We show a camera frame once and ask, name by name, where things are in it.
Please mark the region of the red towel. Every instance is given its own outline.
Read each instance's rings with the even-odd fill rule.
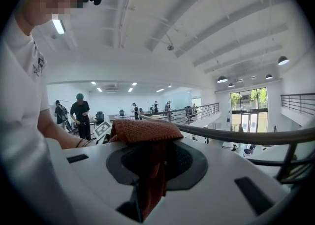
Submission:
[[[146,219],[162,196],[166,194],[166,141],[181,138],[183,135],[176,125],[163,120],[115,120],[111,137],[109,142],[122,141],[126,144],[159,141],[152,143],[151,149],[148,150],[151,153],[150,161],[148,161],[151,165],[149,171],[139,177],[139,205],[143,219]]]

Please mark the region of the metal railing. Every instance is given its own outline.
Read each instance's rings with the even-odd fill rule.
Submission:
[[[145,114],[144,116],[151,117],[154,120],[165,120],[175,124],[187,124],[202,120],[212,114],[219,112],[219,103],[203,105],[194,108],[184,108],[171,111],[163,111],[152,114]]]
[[[299,113],[315,115],[315,93],[281,95],[281,104]]]
[[[147,120],[154,120],[154,118],[149,116],[145,116],[144,118]],[[301,177],[301,175],[309,172],[315,162],[315,151],[313,151],[305,159],[293,160],[294,152],[298,143],[306,143],[315,140],[315,128],[285,132],[250,133],[207,129],[181,124],[175,125],[180,131],[225,142],[255,145],[288,144],[289,148],[283,161],[264,161],[246,158],[256,165],[280,167],[280,170],[276,175],[276,179],[282,184],[297,185],[302,183],[307,177]]]

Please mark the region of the white t-shirt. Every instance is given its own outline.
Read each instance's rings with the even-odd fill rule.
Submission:
[[[40,111],[49,109],[46,66],[33,37],[12,18],[0,42],[1,119],[37,128]]]

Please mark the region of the ceiling light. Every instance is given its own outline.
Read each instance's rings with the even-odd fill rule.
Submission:
[[[64,34],[64,28],[60,20],[53,20],[54,26],[59,34]]]
[[[272,75],[271,74],[267,74],[266,76],[266,80],[272,79]]]
[[[281,56],[278,59],[278,65],[284,65],[287,64],[290,60],[288,60],[288,58],[286,56]]]
[[[222,82],[226,82],[227,81],[227,78],[225,77],[225,76],[220,76],[219,78],[218,78],[218,83],[222,83]]]

